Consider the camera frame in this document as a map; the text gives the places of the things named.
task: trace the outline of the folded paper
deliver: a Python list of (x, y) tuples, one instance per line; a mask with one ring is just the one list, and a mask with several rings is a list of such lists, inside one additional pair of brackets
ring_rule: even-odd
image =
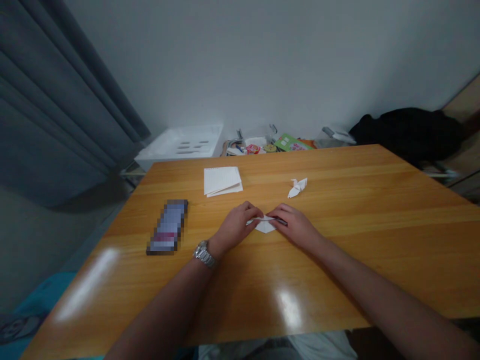
[(251, 224), (254, 220), (260, 220), (260, 223), (255, 227), (255, 229), (262, 233), (266, 234), (275, 230), (275, 227), (269, 222), (270, 220), (275, 220), (273, 217), (254, 217), (252, 220), (247, 221), (246, 224)]
[(207, 198), (243, 191), (239, 168), (236, 166), (203, 169), (203, 194)]
[(293, 198), (300, 194), (301, 191), (305, 189), (307, 186), (307, 179), (308, 177), (304, 178), (303, 180), (297, 181), (297, 179), (292, 179), (293, 181), (293, 188), (288, 193), (288, 198)]

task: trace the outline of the green box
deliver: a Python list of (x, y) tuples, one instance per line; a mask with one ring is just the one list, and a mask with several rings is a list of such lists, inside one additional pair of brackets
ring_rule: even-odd
[(312, 150), (313, 147), (304, 144), (291, 135), (284, 133), (274, 144), (284, 151)]

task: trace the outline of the wooden table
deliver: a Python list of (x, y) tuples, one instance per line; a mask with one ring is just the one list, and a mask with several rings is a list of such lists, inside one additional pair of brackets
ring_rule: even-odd
[[(207, 198), (204, 168), (244, 190)], [(291, 179), (306, 189), (287, 199)], [(188, 199), (180, 250), (146, 256), (168, 199)], [(24, 359), (105, 354), (228, 211), (285, 202), (328, 238), (448, 318), (480, 315), (480, 210), (379, 145), (156, 163), (49, 315)], [(369, 326), (311, 258), (252, 232), (215, 271), (186, 345)]]

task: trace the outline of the red packaging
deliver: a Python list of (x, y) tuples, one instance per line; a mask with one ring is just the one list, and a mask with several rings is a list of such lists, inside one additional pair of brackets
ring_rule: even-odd
[(260, 147), (258, 147), (257, 145), (254, 145), (254, 144), (250, 144), (246, 147), (246, 153), (248, 155), (250, 154), (258, 154), (260, 151)]

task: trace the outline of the black bag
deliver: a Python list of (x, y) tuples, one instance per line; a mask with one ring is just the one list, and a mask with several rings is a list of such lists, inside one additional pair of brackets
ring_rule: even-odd
[(410, 164), (439, 161), (456, 153), (466, 139), (462, 124), (441, 110), (415, 107), (384, 113), (374, 119), (369, 114), (350, 129), (357, 145), (380, 144)]

